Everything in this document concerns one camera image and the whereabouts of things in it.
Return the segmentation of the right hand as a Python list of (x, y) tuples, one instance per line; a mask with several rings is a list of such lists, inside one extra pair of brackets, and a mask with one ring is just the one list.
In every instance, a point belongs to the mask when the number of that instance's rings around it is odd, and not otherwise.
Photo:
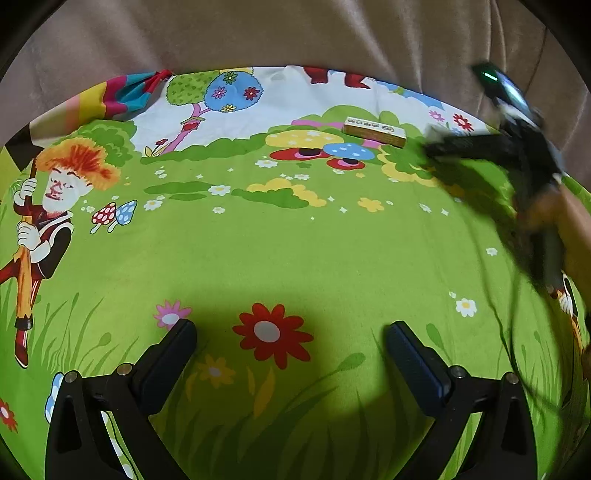
[(563, 184), (536, 195), (518, 218), (527, 232), (556, 227), (565, 247), (565, 270), (590, 305), (590, 214)]

